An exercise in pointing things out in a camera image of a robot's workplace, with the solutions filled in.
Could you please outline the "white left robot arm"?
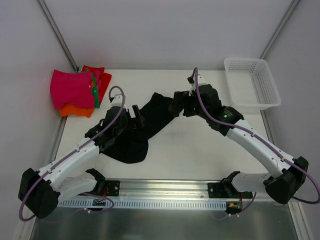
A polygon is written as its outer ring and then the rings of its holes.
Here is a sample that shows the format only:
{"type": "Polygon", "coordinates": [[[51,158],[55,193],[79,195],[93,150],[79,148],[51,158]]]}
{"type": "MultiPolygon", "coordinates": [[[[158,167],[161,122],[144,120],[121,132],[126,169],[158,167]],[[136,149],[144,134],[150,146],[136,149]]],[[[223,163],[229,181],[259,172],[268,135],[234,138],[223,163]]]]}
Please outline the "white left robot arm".
{"type": "Polygon", "coordinates": [[[100,154],[126,164],[143,161],[148,151],[142,133],[145,119],[137,105],[132,109],[134,117],[128,109],[112,106],[72,150],[38,170],[27,169],[18,191],[19,218],[24,222],[31,219],[23,217],[25,207],[33,217],[44,219],[67,199],[83,193],[102,195],[106,178],[98,170],[90,168],[78,177],[69,178],[72,171],[100,154]]]}

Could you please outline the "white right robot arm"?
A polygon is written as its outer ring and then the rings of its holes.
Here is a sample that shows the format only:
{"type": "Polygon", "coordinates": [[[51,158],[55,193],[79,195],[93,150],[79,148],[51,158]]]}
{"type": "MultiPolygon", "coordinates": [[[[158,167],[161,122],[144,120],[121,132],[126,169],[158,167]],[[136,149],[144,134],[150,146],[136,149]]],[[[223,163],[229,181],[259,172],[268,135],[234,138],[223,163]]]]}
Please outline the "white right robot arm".
{"type": "Polygon", "coordinates": [[[223,187],[224,193],[235,198],[241,192],[268,194],[274,201],[287,204],[306,180],[309,162],[302,156],[294,158],[277,148],[258,134],[231,106],[222,105],[216,89],[210,84],[195,90],[176,91],[169,111],[174,117],[182,113],[185,117],[198,116],[211,129],[236,142],[258,160],[266,173],[244,173],[234,171],[223,187]]]}

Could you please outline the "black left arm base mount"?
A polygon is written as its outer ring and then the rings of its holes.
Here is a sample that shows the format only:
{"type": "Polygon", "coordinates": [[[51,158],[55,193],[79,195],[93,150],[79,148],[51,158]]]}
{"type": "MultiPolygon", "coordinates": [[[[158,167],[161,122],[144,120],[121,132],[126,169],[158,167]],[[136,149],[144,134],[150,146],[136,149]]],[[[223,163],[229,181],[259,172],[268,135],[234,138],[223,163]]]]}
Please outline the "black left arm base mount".
{"type": "Polygon", "coordinates": [[[105,197],[118,197],[120,193],[120,181],[119,180],[107,180],[99,171],[94,168],[88,169],[86,173],[93,176],[96,181],[94,188],[88,193],[105,196],[105,197]]]}

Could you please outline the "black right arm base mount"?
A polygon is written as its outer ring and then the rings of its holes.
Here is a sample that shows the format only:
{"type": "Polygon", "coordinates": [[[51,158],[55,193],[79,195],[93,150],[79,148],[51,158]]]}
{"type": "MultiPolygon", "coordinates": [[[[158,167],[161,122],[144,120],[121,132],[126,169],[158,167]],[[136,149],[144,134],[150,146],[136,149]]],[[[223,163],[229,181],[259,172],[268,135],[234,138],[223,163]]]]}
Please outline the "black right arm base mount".
{"type": "Polygon", "coordinates": [[[207,192],[210,199],[252,199],[253,193],[248,191],[240,192],[232,185],[232,180],[240,171],[232,172],[218,182],[207,183],[207,192]]]}

